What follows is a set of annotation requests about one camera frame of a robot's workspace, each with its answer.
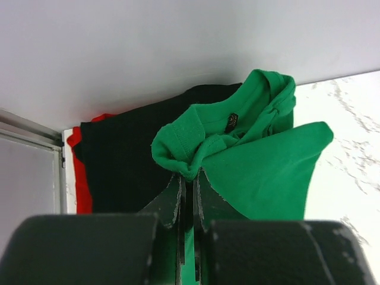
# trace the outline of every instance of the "folded green fabric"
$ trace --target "folded green fabric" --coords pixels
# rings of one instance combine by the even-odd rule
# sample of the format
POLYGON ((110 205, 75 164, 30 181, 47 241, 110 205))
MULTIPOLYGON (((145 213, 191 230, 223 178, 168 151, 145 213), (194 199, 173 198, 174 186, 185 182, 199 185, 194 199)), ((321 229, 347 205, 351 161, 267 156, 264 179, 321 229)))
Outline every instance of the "folded green fabric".
MULTIPOLYGON (((249 219, 303 219, 315 163, 333 133, 324 122, 293 129, 295 87, 292 77, 253 70, 227 100, 194 104, 164 126, 153 159, 188 181, 203 167, 215 191, 249 219)), ((186 237, 182 278, 193 284, 192 232, 186 237)))

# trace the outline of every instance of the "red cloth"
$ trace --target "red cloth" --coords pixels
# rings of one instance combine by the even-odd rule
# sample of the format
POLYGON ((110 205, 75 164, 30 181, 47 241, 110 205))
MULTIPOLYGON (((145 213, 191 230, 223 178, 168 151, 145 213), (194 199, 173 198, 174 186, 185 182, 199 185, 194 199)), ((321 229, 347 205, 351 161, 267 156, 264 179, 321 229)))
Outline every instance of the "red cloth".
MULTIPOLYGON (((111 118, 113 114, 102 114, 99 117, 92 119, 92 122, 99 122, 107 118, 111 118)), ((72 135, 67 138, 67 143, 71 147, 72 160, 74 163, 75 172, 75 193, 77 194, 77 214, 90 214, 92 213, 93 200, 88 189, 86 169, 83 162, 77 159, 73 151, 73 147, 76 146, 82 140, 81 129, 79 126, 75 126, 72 129, 72 135)))

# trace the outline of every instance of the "black cloth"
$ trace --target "black cloth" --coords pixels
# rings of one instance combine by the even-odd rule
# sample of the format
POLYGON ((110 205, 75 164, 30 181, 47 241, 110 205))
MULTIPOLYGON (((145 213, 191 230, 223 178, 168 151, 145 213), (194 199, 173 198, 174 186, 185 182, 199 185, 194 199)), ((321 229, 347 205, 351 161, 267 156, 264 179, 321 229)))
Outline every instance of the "black cloth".
POLYGON ((198 85, 162 102, 82 123, 82 141, 74 152, 85 165, 93 213, 133 213, 144 208, 172 176, 151 156, 151 142, 159 129, 191 104, 226 100, 240 85, 198 85))

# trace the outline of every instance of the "white marble table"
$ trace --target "white marble table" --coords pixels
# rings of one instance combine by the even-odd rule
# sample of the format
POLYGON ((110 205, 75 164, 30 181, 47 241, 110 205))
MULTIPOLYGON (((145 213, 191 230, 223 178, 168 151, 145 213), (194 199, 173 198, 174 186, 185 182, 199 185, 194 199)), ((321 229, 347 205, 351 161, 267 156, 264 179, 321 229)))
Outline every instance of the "white marble table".
MULTIPOLYGON (((380 282, 380 72, 298 86, 296 97, 295 125, 326 121, 335 136, 313 173, 305 218, 351 228, 380 282)), ((67 144, 65 155, 68 213, 75 213, 67 144)))

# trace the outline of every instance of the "clothing tag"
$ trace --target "clothing tag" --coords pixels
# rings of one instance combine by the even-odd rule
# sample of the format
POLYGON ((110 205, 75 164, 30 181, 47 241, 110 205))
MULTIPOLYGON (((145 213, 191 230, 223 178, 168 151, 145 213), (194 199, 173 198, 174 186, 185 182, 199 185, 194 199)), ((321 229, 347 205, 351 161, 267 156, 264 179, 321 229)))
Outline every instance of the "clothing tag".
POLYGON ((226 129, 224 130, 226 134, 228 134, 229 132, 232 132, 235 129, 236 124, 238 123, 238 118, 239 118, 239 115, 235 113, 232 113, 228 117, 227 126, 226 126, 226 129))

